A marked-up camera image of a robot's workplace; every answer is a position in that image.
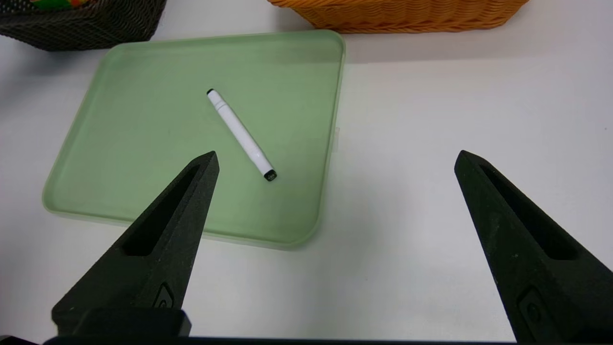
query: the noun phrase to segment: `black marker cap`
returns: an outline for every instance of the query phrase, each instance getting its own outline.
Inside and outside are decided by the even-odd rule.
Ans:
[[[270,170],[269,172],[264,174],[264,178],[269,181],[276,179],[276,171]]]

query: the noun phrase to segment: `white table surface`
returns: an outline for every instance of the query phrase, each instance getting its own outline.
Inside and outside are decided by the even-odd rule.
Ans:
[[[204,239],[191,334],[513,340],[454,176],[462,149],[613,267],[611,13],[532,0],[491,31],[345,36],[319,232],[293,251]],[[264,0],[169,0],[153,39],[307,28]],[[124,230],[40,201],[104,53],[0,38],[0,334],[54,336],[51,307]]]

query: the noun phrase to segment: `plastic tray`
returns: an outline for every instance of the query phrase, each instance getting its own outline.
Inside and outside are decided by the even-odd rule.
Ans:
[[[104,57],[49,175],[59,214],[132,222],[216,151],[205,232],[280,246],[318,225],[345,44],[333,31],[119,45]],[[278,173],[266,181],[206,97],[215,88]]]

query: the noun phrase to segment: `marker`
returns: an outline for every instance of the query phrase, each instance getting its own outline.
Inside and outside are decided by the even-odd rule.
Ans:
[[[243,147],[247,156],[257,166],[260,173],[264,175],[265,179],[269,181],[274,180],[276,178],[275,170],[266,159],[266,156],[264,156],[262,149],[256,144],[256,141],[253,140],[245,126],[243,126],[234,111],[232,111],[232,108],[227,105],[221,95],[214,89],[208,90],[207,96],[219,116],[221,116],[236,140],[238,140],[238,143]]]

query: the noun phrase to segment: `wicker basket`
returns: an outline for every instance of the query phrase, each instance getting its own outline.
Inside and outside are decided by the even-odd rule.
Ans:
[[[166,0],[91,0],[78,9],[44,11],[29,0],[0,0],[0,34],[44,50],[110,48],[147,41]]]
[[[319,29],[340,33],[431,33],[490,29],[528,0],[268,0]]]

